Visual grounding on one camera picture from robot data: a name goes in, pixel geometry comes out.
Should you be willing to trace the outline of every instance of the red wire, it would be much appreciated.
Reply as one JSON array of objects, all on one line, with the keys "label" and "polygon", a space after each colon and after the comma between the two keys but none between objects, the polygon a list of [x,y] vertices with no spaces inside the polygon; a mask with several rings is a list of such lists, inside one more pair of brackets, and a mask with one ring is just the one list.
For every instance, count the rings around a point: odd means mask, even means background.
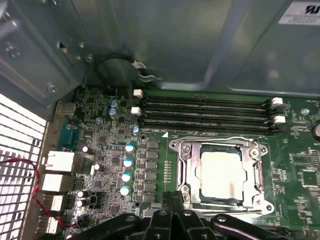
[{"label": "red wire", "polygon": [[39,186],[40,186],[40,183],[39,183],[40,174],[39,174],[39,171],[37,169],[37,166],[35,165],[35,163],[33,161],[28,160],[28,159],[23,159],[23,158],[11,158],[11,159],[8,159],[8,160],[5,160],[5,161],[0,161],[0,164],[16,163],[16,162],[23,162],[25,164],[31,164],[32,167],[33,167],[36,179],[35,179],[35,187],[34,187],[34,189],[32,191],[32,198],[34,199],[35,204],[40,206],[40,208],[42,210],[44,210],[45,213],[49,217],[53,217],[55,220],[57,220],[59,225],[67,227],[67,228],[70,228],[70,227],[75,228],[74,225],[72,225],[70,223],[64,223],[58,216],[53,215],[52,212],[38,200],[37,192],[38,192],[38,189],[39,189]]}]

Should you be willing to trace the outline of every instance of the motherboard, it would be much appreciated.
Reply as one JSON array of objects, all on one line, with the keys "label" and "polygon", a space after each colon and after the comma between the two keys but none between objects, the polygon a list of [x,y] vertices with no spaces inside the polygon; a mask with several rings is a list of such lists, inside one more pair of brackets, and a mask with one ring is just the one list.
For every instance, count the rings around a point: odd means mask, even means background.
[{"label": "motherboard", "polygon": [[[293,239],[320,239],[318,100],[134,92],[75,92],[58,150],[81,155],[64,215],[86,224],[64,237],[123,213],[144,217],[161,208],[162,192],[180,190],[206,218],[228,213]],[[188,167],[195,161],[200,167]]]}]

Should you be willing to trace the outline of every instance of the black wire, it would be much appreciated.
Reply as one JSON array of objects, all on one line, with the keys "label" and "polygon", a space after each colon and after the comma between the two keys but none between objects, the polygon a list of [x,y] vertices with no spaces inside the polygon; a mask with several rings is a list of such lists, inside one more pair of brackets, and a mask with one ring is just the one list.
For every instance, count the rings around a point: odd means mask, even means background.
[{"label": "black wire", "polygon": [[108,85],[107,79],[100,72],[99,66],[102,63],[104,63],[104,62],[106,62],[108,60],[111,60],[111,59],[121,59],[121,60],[125,60],[125,61],[127,61],[127,62],[129,62],[131,64],[133,64],[135,62],[134,58],[132,58],[132,57],[130,57],[128,55],[125,55],[125,54],[122,54],[122,53],[116,53],[116,52],[97,57],[96,60],[93,63],[93,70],[94,70],[97,78],[106,86]]}]

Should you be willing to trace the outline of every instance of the label sticker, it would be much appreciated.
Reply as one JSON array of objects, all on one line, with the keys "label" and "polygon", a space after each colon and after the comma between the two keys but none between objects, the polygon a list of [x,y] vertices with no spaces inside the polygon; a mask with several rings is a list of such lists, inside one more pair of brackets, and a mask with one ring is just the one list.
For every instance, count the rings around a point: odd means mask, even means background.
[{"label": "label sticker", "polygon": [[295,1],[291,3],[278,23],[320,26],[320,2]]}]

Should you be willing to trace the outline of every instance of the green circuit board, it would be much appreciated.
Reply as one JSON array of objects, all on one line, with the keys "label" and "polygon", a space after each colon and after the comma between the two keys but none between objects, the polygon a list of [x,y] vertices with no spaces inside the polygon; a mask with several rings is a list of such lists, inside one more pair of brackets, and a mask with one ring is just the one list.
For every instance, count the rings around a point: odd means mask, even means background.
[{"label": "green circuit board", "polygon": [[[264,96],[164,90],[145,90],[144,93],[148,96],[191,99],[202,96],[207,99],[248,102],[263,102],[267,99]],[[113,119],[108,116],[110,100],[116,100],[119,105],[117,116]],[[169,149],[168,143],[171,140],[185,136],[242,136],[253,138],[268,147],[268,154],[262,157],[264,195],[274,205],[273,213],[248,221],[259,226],[285,227],[306,239],[320,238],[320,142],[311,133],[312,126],[320,120],[318,100],[284,98],[287,132],[271,136],[152,128],[140,129],[138,135],[133,135],[132,127],[135,125],[131,121],[131,100],[127,90],[78,89],[75,102],[75,115],[80,120],[77,125],[76,148],[79,150],[82,146],[89,146],[95,154],[85,155],[86,167],[82,174],[78,174],[74,192],[89,190],[101,193],[101,206],[98,209],[76,208],[71,203],[72,210],[67,212],[70,218],[88,213],[90,228],[122,213],[134,213],[143,217],[146,210],[161,207],[161,192],[177,189],[177,153]],[[303,109],[307,109],[309,113],[302,114]],[[101,117],[103,123],[97,124],[97,117]],[[158,146],[149,149],[148,142],[157,142]],[[126,144],[134,146],[133,153],[125,151]],[[138,175],[146,170],[140,169],[139,165],[146,163],[146,154],[150,151],[156,152],[157,156],[153,159],[157,168],[152,171],[156,173],[156,179],[143,181]],[[133,166],[125,168],[125,159],[131,159]],[[91,176],[90,166],[95,163],[104,165],[106,170]],[[123,173],[130,173],[132,181],[122,182]],[[143,191],[138,187],[149,182],[155,184],[154,192]],[[120,194],[120,188],[124,185],[131,190],[127,196]],[[154,201],[141,200],[145,193],[154,194]]]}]

